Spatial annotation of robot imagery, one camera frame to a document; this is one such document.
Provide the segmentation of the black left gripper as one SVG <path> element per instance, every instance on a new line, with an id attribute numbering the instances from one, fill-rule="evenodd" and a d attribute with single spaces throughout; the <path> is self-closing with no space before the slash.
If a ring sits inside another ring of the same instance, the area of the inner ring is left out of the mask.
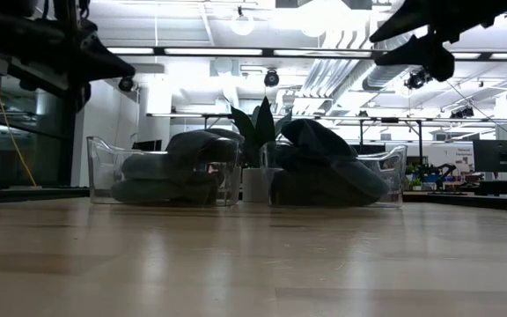
<path id="1" fill-rule="evenodd" d="M 82 85 L 74 96 L 77 113 L 92 96 L 89 82 L 136 74 L 87 26 L 85 19 L 19 19 L 15 26 L 15 56 L 24 65 L 44 66 L 66 74 L 71 87 Z"/>

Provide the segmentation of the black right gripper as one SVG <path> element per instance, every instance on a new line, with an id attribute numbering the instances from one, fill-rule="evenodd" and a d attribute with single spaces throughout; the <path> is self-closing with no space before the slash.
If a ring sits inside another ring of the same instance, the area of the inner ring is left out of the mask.
<path id="1" fill-rule="evenodd" d="M 455 57 L 438 41 L 458 41 L 476 26 L 488 28 L 507 13 L 507 0 L 404 0 L 370 37 L 376 43 L 428 26 L 428 35 L 410 37 L 407 43 L 374 58 L 378 66 L 420 65 L 438 82 L 451 78 Z"/>

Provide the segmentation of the black ceiling spotlight cluster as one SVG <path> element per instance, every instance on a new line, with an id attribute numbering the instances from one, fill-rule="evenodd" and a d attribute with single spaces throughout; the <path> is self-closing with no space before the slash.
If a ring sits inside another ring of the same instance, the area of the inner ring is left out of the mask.
<path id="1" fill-rule="evenodd" d="M 409 90 L 417 90 L 428 84 L 433 77 L 426 68 L 420 68 L 409 72 L 408 78 L 405 80 L 404 85 Z"/>

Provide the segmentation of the black overhead rig beam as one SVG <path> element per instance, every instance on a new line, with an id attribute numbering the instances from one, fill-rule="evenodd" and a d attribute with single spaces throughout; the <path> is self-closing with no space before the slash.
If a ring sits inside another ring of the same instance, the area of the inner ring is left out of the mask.
<path id="1" fill-rule="evenodd" d="M 118 56 L 178 56 L 178 57 L 264 57 L 370 60 L 386 54 L 376 49 L 324 48 L 228 48 L 228 47 L 110 47 Z M 507 52 L 452 52 L 457 61 L 507 62 Z"/>

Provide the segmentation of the small black background monitor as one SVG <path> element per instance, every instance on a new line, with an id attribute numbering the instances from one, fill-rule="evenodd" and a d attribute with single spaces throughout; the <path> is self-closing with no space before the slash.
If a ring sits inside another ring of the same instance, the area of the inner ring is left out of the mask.
<path id="1" fill-rule="evenodd" d="M 161 148 L 162 148 L 161 140 L 134 142 L 132 145 L 133 150 L 139 151 L 161 151 Z"/>

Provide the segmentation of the black-framed background table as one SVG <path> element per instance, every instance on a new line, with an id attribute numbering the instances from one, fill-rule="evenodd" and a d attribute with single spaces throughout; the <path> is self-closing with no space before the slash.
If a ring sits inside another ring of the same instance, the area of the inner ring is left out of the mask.
<path id="1" fill-rule="evenodd" d="M 221 121 L 222 119 L 233 121 L 232 114 L 192 114 L 192 113 L 183 113 L 183 114 L 147 114 L 147 117 L 152 118 L 169 118 L 169 119 L 202 119 L 203 127 L 210 128 L 216 125 L 216 122 Z M 435 129 L 444 129 L 444 130 L 452 130 L 452 129 L 481 129 L 481 131 L 477 131 L 474 133 L 468 133 L 464 136 L 459 136 L 456 139 L 468 137 L 469 135 L 474 134 L 485 134 L 489 133 L 491 130 L 502 129 L 507 125 L 507 119 L 497 119 L 491 117 L 484 118 L 427 118 L 427 117 L 363 117 L 363 116 L 328 116 L 328 115 L 294 115 L 294 114 L 286 114 L 279 115 L 273 114 L 275 122 L 282 121 L 283 118 L 290 117 L 292 120 L 300 120 L 300 119 L 308 119 L 314 121 L 327 121 L 332 122 L 332 126 L 330 129 L 335 129 L 336 126 L 355 126 L 358 127 L 358 142 L 360 145 L 364 145 L 364 133 L 366 128 L 364 127 L 406 127 L 410 129 L 413 133 L 415 133 L 418 137 L 418 143 L 420 148 L 423 147 L 423 129 L 426 128 L 435 128 Z"/>

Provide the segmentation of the clear plastic bin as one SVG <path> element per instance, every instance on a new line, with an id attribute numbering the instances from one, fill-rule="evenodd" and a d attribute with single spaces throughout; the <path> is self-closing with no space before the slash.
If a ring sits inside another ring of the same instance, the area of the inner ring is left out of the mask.
<path id="1" fill-rule="evenodd" d="M 272 181 L 273 172 L 279 169 L 272 162 L 272 152 L 276 145 L 285 144 L 293 145 L 285 142 L 272 142 L 267 143 L 261 148 L 261 167 L 264 170 L 266 179 L 268 181 L 268 202 L 274 207 L 297 207 L 297 206 L 279 206 L 273 205 L 269 198 L 269 187 Z M 387 152 L 380 152 L 370 155 L 359 155 L 356 157 L 364 165 L 369 167 L 374 173 L 380 176 L 390 186 L 388 194 L 382 196 L 377 202 L 359 206 L 359 207 L 387 207 L 387 208 L 398 208 L 402 205 L 402 194 L 404 191 L 404 182 L 406 180 L 406 159 L 407 159 L 407 147 L 405 145 L 398 145 L 392 150 Z M 349 208 L 349 207 L 320 207 L 320 206 L 308 206 L 308 208 Z"/>
<path id="2" fill-rule="evenodd" d="M 124 160 L 135 154 L 157 153 L 164 151 L 139 151 L 122 149 L 107 144 L 96 136 L 87 138 L 88 174 L 90 198 L 93 203 L 119 203 L 129 205 L 170 206 L 170 207 L 215 207 L 232 206 L 239 199 L 242 150 L 234 162 L 200 164 L 195 173 L 215 174 L 220 181 L 217 199 L 214 204 L 196 205 L 188 203 L 121 203 L 110 195 L 110 188 L 119 181 L 126 180 L 121 171 Z"/>

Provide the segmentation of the large black monitor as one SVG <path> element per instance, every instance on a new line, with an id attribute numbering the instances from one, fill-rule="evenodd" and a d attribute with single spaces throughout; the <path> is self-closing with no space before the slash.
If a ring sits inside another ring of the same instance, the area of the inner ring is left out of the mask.
<path id="1" fill-rule="evenodd" d="M 507 173 L 507 140 L 474 140 L 476 172 Z"/>

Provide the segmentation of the green plant in white pot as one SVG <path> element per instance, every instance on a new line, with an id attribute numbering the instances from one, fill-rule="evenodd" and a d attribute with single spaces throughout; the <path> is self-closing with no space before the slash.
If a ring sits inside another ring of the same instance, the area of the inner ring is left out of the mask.
<path id="1" fill-rule="evenodd" d="M 261 167 L 261 148 L 274 142 L 281 134 L 282 127 L 292 120 L 292 112 L 275 122 L 271 105 L 265 97 L 251 115 L 231 107 L 231 118 L 240 135 L 244 168 L 242 170 L 242 200 L 247 203 L 268 201 L 268 181 Z"/>

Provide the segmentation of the black aluminium table frame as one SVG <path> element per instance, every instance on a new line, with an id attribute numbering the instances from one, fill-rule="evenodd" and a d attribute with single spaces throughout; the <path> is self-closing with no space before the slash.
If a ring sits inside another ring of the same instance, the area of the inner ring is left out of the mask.
<path id="1" fill-rule="evenodd" d="M 80 198 L 88 197 L 89 195 L 90 191 L 88 188 L 12 188 L 0 190 L 0 203 Z M 473 208 L 507 210 L 507 197 L 406 192 L 402 196 L 402 201 L 404 203 L 437 203 Z"/>

